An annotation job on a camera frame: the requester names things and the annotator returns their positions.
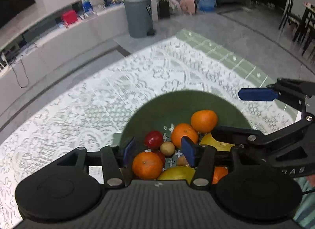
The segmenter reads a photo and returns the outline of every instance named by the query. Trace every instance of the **green bowl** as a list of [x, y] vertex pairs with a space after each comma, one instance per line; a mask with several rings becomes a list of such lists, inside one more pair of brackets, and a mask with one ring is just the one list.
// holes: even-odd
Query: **green bowl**
[[[123, 146], [123, 143], [135, 137], [137, 150], [143, 151], [146, 149], [143, 142], [147, 133], [158, 130], [170, 139], [172, 125], [190, 124], [193, 113], [206, 109], [216, 112], [218, 126], [251, 128], [244, 115], [226, 100], [207, 92], [183, 90], [163, 94], [144, 104], [127, 123], [120, 143]], [[170, 167], [174, 166], [172, 164], [179, 156], [174, 155]]]

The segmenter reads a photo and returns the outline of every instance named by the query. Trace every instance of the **gray trash can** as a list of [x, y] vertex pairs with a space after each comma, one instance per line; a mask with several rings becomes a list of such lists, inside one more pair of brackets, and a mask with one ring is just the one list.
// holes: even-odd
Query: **gray trash can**
[[129, 34], [133, 38], [152, 35], [151, 0], [125, 0]]

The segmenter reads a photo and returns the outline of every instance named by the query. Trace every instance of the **orange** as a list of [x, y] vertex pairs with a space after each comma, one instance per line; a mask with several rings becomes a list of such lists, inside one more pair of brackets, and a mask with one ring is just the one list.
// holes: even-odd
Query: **orange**
[[225, 167], [215, 167], [212, 184], [217, 184], [221, 180], [221, 178], [223, 178], [227, 174], [228, 174], [228, 171]]
[[132, 162], [132, 171], [141, 179], [157, 179], [163, 170], [160, 157], [153, 152], [139, 153]]
[[188, 136], [195, 144], [198, 142], [199, 139], [196, 130], [194, 130], [193, 127], [187, 123], [178, 124], [171, 134], [171, 141], [177, 148], [181, 147], [183, 136]]
[[209, 133], [217, 123], [218, 116], [211, 110], [197, 111], [190, 119], [192, 127], [200, 133]]

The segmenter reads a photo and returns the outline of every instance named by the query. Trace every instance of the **blue gripper pad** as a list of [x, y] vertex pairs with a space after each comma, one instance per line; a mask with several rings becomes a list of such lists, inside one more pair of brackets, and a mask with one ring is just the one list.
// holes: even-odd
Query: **blue gripper pad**
[[132, 163], [133, 154], [135, 150], [136, 150], [136, 141], [135, 141], [135, 138], [132, 138], [123, 151], [122, 161], [123, 161], [124, 166], [127, 166], [128, 164]]
[[238, 97], [243, 101], [273, 101], [278, 98], [278, 93], [267, 88], [242, 88]]
[[194, 143], [190, 140], [189, 137], [183, 136], [181, 141], [181, 150], [185, 156], [189, 166], [195, 167], [195, 149]]

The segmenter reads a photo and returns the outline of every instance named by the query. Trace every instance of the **pink piggy bank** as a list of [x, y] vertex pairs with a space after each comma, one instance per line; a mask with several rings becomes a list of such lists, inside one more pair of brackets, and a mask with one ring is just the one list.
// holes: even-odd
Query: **pink piggy bank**
[[196, 14], [197, 4], [195, 0], [181, 0], [179, 4], [183, 13], [188, 13], [190, 15]]

